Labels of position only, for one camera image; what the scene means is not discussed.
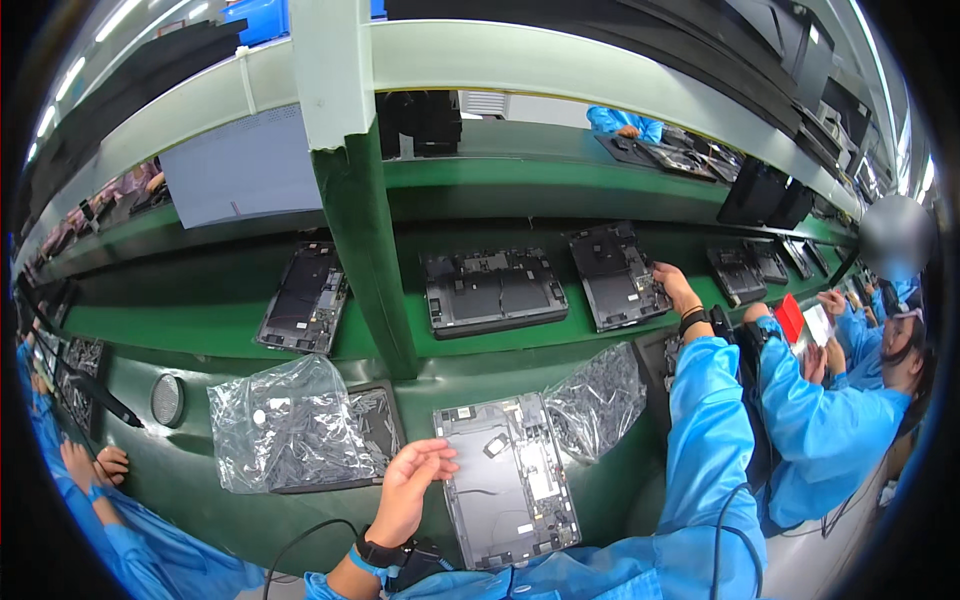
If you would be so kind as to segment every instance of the bag of small gray parts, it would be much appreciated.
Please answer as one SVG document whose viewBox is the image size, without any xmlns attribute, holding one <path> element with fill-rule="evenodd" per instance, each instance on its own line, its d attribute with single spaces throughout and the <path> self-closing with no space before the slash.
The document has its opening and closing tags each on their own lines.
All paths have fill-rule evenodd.
<svg viewBox="0 0 960 600">
<path fill-rule="evenodd" d="M 595 464 L 633 426 L 647 405 L 633 345 L 614 344 L 543 392 L 561 448 Z"/>
<path fill-rule="evenodd" d="M 207 388 L 207 395 L 225 490 L 272 492 L 376 476 L 343 377 L 319 354 Z"/>
</svg>

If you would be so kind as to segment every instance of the green post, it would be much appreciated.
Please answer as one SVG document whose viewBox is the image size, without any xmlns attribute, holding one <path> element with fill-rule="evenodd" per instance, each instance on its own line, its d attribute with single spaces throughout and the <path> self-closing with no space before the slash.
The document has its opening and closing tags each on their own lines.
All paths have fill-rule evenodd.
<svg viewBox="0 0 960 600">
<path fill-rule="evenodd" d="M 380 357 L 393 378 L 416 379 L 376 119 L 344 139 L 336 150 L 311 152 L 326 222 Z"/>
</svg>

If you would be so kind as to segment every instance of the blue wristband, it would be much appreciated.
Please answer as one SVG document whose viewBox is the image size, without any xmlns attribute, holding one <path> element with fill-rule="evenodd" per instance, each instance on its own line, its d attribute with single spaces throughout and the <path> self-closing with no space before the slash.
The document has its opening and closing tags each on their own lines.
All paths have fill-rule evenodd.
<svg viewBox="0 0 960 600">
<path fill-rule="evenodd" d="M 97 501 L 97 498 L 105 498 L 107 495 L 104 493 L 104 489 L 96 484 L 90 484 L 90 491 L 86 493 L 86 499 L 90 501 L 90 504 L 93 504 Z"/>
<path fill-rule="evenodd" d="M 374 577 L 379 577 L 380 581 L 383 581 L 384 577 L 396 579 L 396 576 L 400 574 L 400 567 L 396 564 L 391 564 L 387 568 L 380 568 L 379 566 L 373 566 L 372 564 L 364 561 L 363 558 L 357 554 L 357 547 L 355 545 L 350 547 L 350 551 L 347 552 L 347 556 L 350 558 L 350 562 L 356 565 L 357 568 L 367 571 Z"/>
</svg>

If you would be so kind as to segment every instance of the black strap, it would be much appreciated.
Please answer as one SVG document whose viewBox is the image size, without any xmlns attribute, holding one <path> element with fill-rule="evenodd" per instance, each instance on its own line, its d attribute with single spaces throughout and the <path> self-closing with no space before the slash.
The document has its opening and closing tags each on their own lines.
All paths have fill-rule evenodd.
<svg viewBox="0 0 960 600">
<path fill-rule="evenodd" d="M 680 337 L 683 337 L 684 334 L 690 326 L 695 323 L 709 323 L 710 319 L 707 318 L 707 313 L 704 312 L 703 308 L 698 308 L 697 310 L 686 315 L 682 321 L 680 321 Z"/>
</svg>

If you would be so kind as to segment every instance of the clear plastic bag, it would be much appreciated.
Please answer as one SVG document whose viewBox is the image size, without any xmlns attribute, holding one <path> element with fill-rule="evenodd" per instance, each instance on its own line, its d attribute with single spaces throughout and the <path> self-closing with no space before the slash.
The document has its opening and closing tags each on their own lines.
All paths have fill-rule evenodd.
<svg viewBox="0 0 960 600">
<path fill-rule="evenodd" d="M 557 441 L 573 458 L 595 464 L 633 426 L 647 405 L 629 342 L 606 348 L 543 392 Z"/>
<path fill-rule="evenodd" d="M 347 386 L 319 354 L 207 388 L 220 485 L 270 492 L 373 477 Z"/>
</svg>

